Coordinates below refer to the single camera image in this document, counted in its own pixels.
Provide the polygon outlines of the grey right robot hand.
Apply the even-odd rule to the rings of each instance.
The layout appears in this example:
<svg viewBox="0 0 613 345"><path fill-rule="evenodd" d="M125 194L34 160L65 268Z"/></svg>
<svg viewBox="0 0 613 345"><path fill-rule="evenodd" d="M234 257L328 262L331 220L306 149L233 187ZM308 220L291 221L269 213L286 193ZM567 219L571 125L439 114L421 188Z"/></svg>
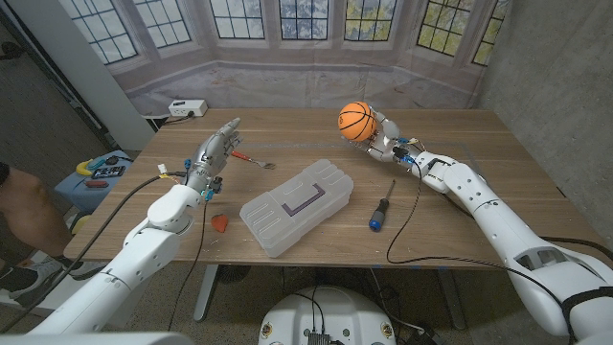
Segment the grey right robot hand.
<svg viewBox="0 0 613 345"><path fill-rule="evenodd" d="M408 139L403 138L397 124L384 114L375 110L374 115L374 134L363 141L354 142L353 145L380 162L394 162L405 166L411 164L420 154L417 145L410 144Z"/></svg>

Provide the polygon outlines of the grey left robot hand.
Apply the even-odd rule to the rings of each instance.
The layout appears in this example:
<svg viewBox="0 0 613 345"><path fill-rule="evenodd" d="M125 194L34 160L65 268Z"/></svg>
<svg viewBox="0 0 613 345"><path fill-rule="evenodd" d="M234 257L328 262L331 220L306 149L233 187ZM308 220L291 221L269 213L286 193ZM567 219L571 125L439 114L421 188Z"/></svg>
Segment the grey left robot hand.
<svg viewBox="0 0 613 345"><path fill-rule="evenodd" d="M211 135L196 150L185 184L202 192L224 169L227 158L240 144L238 131L241 118L235 118Z"/></svg>

